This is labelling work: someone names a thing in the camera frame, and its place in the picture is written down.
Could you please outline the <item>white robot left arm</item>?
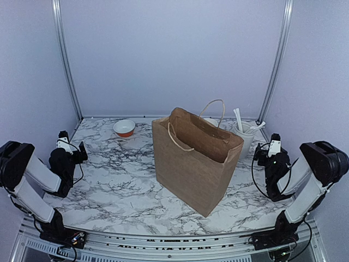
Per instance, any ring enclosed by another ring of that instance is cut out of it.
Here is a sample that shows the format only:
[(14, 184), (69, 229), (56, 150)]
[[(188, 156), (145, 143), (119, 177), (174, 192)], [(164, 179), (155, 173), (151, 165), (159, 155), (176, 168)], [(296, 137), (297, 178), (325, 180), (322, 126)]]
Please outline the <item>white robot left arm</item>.
[(46, 203), (26, 179), (30, 177), (48, 194), (65, 198), (75, 184), (75, 167), (88, 159), (84, 143), (74, 150), (72, 147), (67, 139), (59, 139), (46, 166), (34, 154), (32, 144), (8, 141), (1, 147), (1, 187), (16, 199), (18, 209), (33, 217), (41, 239), (78, 246), (83, 244), (86, 232), (66, 228), (61, 213)]

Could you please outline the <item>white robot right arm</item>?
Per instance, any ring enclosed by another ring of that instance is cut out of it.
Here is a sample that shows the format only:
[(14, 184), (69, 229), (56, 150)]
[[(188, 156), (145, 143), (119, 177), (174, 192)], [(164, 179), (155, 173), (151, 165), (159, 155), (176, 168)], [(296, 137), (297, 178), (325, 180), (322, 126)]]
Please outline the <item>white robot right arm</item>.
[(348, 172), (348, 155), (326, 141), (307, 142), (301, 155), (291, 163), (279, 140), (271, 140), (267, 149), (257, 145), (253, 162), (264, 167), (266, 192), (273, 202), (294, 198), (276, 218), (272, 230), (254, 233), (256, 249), (275, 247), (298, 240), (298, 227), (308, 213), (316, 209), (331, 186)]

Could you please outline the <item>brown paper bag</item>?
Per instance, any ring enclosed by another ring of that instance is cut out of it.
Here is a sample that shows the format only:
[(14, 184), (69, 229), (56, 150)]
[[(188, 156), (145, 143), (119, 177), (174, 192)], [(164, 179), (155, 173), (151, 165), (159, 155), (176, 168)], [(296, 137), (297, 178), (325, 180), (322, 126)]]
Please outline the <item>brown paper bag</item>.
[(226, 193), (244, 140), (182, 108), (152, 122), (157, 181), (207, 217)]

